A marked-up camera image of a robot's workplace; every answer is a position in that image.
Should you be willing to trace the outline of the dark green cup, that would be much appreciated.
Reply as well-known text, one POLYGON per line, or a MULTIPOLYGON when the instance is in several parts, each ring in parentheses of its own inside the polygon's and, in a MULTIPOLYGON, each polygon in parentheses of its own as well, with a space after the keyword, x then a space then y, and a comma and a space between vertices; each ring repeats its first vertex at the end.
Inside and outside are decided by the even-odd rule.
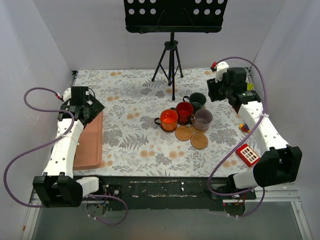
POLYGON ((182 100, 189 102, 193 106, 194 112, 203 109, 207 102, 206 96, 200 92, 194 92, 190 96, 185 95, 182 100))

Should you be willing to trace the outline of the lilac purple cup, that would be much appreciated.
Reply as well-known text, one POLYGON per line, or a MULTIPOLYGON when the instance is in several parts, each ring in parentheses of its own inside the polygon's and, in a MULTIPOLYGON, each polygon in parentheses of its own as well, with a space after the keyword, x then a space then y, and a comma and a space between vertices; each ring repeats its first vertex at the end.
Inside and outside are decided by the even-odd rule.
POLYGON ((199 109, 194 115, 190 116, 189 123, 200 132, 206 131, 213 120, 212 113, 207 109, 199 109))

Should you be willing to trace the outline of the red cup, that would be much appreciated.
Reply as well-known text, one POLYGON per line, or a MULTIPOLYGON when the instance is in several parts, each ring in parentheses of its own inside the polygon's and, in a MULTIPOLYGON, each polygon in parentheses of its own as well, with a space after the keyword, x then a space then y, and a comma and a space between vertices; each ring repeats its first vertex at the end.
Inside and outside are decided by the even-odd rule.
POLYGON ((180 102, 176 107, 171 107, 171 110, 174 110, 178 115, 177 123, 179 125, 187 125, 189 123, 189 118, 193 114, 194 108, 189 102, 180 102))

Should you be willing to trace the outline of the woven rattan coaster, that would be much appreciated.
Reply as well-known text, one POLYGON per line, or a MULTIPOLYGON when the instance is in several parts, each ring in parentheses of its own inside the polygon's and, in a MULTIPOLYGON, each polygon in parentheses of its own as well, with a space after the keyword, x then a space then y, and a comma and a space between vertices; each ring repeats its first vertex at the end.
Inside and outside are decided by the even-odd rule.
POLYGON ((207 129, 206 130, 197 130, 192 124, 190 124, 189 126, 193 132, 198 133, 198 134, 203 134, 207 131, 207 129))

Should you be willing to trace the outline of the light wooden coaster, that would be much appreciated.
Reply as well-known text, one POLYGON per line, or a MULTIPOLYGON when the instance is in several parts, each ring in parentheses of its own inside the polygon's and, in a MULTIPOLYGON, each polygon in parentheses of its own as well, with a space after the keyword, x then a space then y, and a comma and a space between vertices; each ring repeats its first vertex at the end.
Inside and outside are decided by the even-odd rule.
POLYGON ((208 146, 208 138, 202 133, 193 134, 190 143, 194 148, 201 150, 208 146))
POLYGON ((193 131, 186 125, 181 125, 175 130, 175 136, 180 141, 187 141, 192 137, 192 135, 193 131))

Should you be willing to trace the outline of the orange cup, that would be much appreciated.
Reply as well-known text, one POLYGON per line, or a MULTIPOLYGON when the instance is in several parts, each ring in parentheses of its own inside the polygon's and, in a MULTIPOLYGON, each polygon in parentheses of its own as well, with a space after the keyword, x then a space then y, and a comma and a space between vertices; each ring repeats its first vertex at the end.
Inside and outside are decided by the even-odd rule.
POLYGON ((159 125, 165 132, 174 132, 178 126, 178 114, 173 109, 165 109, 160 117, 154 119, 154 123, 159 125))

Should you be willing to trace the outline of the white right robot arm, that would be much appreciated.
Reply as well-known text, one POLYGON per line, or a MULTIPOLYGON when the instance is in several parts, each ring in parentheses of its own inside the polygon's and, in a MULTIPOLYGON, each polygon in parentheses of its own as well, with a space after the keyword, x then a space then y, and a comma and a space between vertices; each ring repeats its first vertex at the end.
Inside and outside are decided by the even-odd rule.
POLYGON ((248 90, 246 70, 243 67, 229 67, 225 62, 217 64, 215 69, 215 78, 207 81, 210 100, 228 100, 248 125, 261 157, 251 169, 229 175, 226 185, 219 187, 219 191, 210 186, 208 190, 218 196, 237 199, 256 187, 294 182, 302 151, 298 146, 290 146, 281 137, 266 114, 266 103, 254 90, 248 90))

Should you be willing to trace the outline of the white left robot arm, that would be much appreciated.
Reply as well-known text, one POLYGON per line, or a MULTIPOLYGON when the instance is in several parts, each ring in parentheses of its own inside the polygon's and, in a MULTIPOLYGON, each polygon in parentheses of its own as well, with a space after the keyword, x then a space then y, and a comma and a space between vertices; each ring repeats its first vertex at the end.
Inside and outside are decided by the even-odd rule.
POLYGON ((96 176, 74 179, 74 170, 97 168, 102 163, 104 106, 87 86, 72 86, 61 96, 57 116, 57 138, 41 176, 33 188, 44 207, 78 207, 91 195, 106 196, 106 187, 96 176))

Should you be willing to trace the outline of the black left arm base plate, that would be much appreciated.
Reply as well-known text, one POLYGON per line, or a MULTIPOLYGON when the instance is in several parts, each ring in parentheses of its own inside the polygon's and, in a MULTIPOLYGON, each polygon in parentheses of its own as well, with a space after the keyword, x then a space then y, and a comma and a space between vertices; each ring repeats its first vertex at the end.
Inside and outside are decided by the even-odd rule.
POLYGON ((98 195, 103 195, 103 196, 112 196, 112 197, 117 197, 121 198, 122 196, 122 186, 120 184, 101 184, 99 186, 99 190, 97 192, 98 195))

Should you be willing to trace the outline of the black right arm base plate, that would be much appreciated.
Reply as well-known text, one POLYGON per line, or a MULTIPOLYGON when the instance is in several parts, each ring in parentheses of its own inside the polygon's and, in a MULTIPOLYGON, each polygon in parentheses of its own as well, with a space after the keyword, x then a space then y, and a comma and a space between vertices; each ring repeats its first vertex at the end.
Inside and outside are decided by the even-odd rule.
POLYGON ((225 184, 211 184, 210 188, 215 192, 211 194, 213 200, 255 200, 257 198, 254 190, 230 189, 225 184))

